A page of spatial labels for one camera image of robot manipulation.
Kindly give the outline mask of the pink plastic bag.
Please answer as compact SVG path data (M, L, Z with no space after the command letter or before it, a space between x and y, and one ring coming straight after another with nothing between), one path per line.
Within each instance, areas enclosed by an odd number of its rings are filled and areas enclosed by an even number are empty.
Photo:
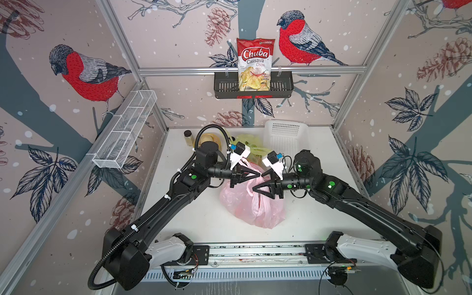
M253 187L268 181L269 177L258 177L230 187L225 181L220 192L220 202L236 218L253 226L272 229L286 218L283 199L271 199L254 192Z

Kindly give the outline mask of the green plastic bag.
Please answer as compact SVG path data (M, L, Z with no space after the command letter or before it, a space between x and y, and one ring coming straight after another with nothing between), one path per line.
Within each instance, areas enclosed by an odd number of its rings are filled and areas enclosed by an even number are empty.
M237 136L230 136L230 142L236 144L241 142L250 148L250 154L247 161L264 167L263 157L267 156L272 150L263 146L263 141L260 137L250 134L240 134Z

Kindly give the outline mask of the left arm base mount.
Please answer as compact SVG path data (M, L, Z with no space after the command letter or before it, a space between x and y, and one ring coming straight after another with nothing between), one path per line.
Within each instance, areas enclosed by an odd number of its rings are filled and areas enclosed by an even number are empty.
M206 266L210 256L209 245L196 245L182 233L174 234L159 245L157 257L163 266Z

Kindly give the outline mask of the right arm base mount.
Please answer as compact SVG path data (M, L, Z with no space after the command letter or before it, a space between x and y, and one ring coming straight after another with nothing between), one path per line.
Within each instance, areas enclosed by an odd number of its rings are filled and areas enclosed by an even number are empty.
M339 231L330 233L325 242L305 244L304 256L309 264L353 263L356 259L349 259L338 250L338 242L344 234Z

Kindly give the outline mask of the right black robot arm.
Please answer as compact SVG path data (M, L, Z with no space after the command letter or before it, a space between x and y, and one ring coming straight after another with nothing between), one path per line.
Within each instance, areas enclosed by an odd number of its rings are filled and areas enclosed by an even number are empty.
M434 226L422 227L404 220L362 196L346 182L323 173L318 157L309 150L295 155L293 171L285 173L280 155L270 152L264 159L269 180L255 185L253 191L271 199L283 198L285 191L302 189L317 202L339 210L385 238L384 242L359 240L333 232L327 244L335 249L326 253L341 258L368 260L397 270L405 279L425 289L432 289L441 260L442 233Z

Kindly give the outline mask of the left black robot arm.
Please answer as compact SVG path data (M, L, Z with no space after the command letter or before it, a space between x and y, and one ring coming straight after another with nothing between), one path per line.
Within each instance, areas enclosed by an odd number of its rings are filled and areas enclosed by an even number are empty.
M210 187L211 179L228 179L234 186L259 177L259 172L240 164L249 154L250 147L241 142L229 145L222 161L218 160L222 153L215 142L206 141L195 148L172 177L163 198L124 229L110 229L105 234L102 258L88 278L88 288L100 290L118 283L131 290L150 269L188 260L193 243L183 234L161 242L154 239L179 211Z

